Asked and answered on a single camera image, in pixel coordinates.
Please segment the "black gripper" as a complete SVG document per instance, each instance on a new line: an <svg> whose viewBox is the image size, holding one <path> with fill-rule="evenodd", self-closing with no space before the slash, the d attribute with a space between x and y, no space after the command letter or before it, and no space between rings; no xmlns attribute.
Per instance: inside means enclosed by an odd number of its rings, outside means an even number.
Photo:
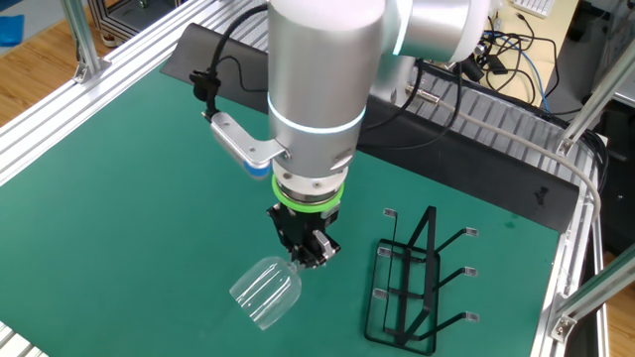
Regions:
<svg viewBox="0 0 635 357"><path fill-rule="evenodd" d="M267 210L292 262L315 269L339 252L339 244L326 233L326 228L338 218L339 207L338 203L327 211L307 213L279 202Z"/></svg>

